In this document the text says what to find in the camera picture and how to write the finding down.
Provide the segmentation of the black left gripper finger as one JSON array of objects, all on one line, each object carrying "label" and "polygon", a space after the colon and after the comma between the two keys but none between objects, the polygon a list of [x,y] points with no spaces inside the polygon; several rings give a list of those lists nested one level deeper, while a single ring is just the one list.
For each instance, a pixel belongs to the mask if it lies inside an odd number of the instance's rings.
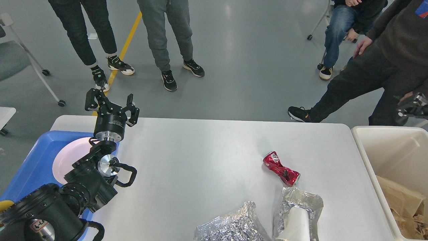
[{"label": "black left gripper finger", "polygon": [[[127,112],[130,112],[130,117],[127,117],[126,115]],[[130,93],[127,96],[126,106],[121,108],[121,114],[127,118],[125,123],[129,127],[133,127],[134,125],[137,124],[139,112],[140,112],[140,109],[137,108],[133,102],[133,94]]]},{"label": "black left gripper finger", "polygon": [[102,90],[91,88],[86,94],[84,110],[108,112],[111,110],[111,103]]}]

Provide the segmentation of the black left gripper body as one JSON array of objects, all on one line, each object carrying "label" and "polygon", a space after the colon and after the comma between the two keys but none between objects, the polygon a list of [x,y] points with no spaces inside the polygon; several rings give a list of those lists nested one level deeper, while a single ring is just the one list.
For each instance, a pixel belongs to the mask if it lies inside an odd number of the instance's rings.
[{"label": "black left gripper body", "polygon": [[94,137],[100,141],[120,142],[124,139],[127,116],[118,114],[121,106],[117,104],[102,105],[98,108],[95,122]]}]

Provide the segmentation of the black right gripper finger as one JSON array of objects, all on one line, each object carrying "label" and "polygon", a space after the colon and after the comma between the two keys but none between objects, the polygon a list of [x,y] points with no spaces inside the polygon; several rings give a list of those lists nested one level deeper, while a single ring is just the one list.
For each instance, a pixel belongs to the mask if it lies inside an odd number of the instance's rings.
[{"label": "black right gripper finger", "polygon": [[428,101],[424,94],[414,94],[398,104],[396,123],[403,126],[408,118],[428,119]]}]

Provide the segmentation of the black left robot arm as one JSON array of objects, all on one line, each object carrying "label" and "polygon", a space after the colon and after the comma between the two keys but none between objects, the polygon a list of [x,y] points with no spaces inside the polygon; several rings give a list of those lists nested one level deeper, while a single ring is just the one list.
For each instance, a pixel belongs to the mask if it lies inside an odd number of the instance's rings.
[{"label": "black left robot arm", "polygon": [[1,212],[2,241],[77,241],[87,228],[98,231],[93,240],[103,239],[103,225],[81,214],[105,206],[117,194],[115,185],[133,184],[136,168],[121,163],[113,151],[124,139],[125,127],[137,124],[140,110],[133,94],[121,107],[95,88],[87,92],[85,109],[98,113],[89,153],[72,164],[65,185],[44,184]]}]

